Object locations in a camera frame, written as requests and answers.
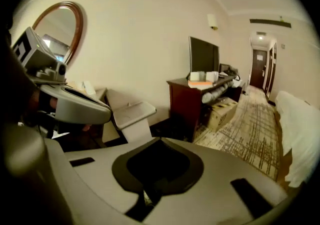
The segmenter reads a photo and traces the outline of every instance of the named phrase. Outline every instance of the air vent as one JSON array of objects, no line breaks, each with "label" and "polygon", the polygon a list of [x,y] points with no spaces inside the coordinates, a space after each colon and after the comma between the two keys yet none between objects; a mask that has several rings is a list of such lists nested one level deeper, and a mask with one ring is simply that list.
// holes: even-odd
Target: air vent
[{"label": "air vent", "polygon": [[250,23],[270,24],[270,25],[291,28],[291,23],[279,21],[279,20],[271,20],[271,19],[250,19]]}]

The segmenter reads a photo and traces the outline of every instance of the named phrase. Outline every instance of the black pad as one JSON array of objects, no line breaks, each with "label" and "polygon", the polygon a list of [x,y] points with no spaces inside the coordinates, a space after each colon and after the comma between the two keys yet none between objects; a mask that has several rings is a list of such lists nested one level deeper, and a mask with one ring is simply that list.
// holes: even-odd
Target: black pad
[{"label": "black pad", "polygon": [[94,161],[95,160],[92,157],[85,157],[85,158],[81,158],[81,159],[71,160],[70,164],[72,167],[78,167],[78,166],[92,163]]},{"label": "black pad", "polygon": [[230,183],[254,219],[266,214],[273,208],[245,178],[235,179]]},{"label": "black pad", "polygon": [[162,196],[186,192],[203,172],[204,163],[199,156],[165,138],[156,138],[120,155],[112,164],[112,174],[122,188],[139,194],[126,215],[140,222]]}]

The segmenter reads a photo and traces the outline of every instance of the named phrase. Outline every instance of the white bedsheet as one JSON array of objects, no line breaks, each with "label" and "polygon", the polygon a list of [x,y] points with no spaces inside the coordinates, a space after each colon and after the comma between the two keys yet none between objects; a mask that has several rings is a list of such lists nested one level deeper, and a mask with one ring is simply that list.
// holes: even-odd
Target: white bedsheet
[{"label": "white bedsheet", "polygon": [[292,164],[284,178],[299,187],[311,176],[320,158],[320,110],[280,91],[275,99],[282,128],[283,155],[292,149]]}]

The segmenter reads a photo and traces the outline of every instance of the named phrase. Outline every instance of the bed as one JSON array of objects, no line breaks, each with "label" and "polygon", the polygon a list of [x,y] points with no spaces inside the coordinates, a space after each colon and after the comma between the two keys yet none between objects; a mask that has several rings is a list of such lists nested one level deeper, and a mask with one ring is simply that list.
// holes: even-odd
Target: bed
[{"label": "bed", "polygon": [[285,91],[278,93],[275,107],[282,150],[278,179],[283,176],[289,187],[298,188],[308,181],[319,161],[320,110]]}]

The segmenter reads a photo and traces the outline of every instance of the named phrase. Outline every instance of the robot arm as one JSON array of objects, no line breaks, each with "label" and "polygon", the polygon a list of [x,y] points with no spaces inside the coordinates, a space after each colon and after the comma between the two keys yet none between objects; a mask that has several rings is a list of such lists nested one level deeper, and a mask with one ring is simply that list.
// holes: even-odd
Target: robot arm
[{"label": "robot arm", "polygon": [[48,131],[47,137],[54,127],[58,126],[59,130],[59,124],[64,128],[66,123],[101,125],[111,119],[112,110],[108,105],[67,86],[66,64],[56,59],[31,27],[13,45],[13,51],[41,94],[57,98],[55,112],[41,110],[39,114],[38,125]]}]

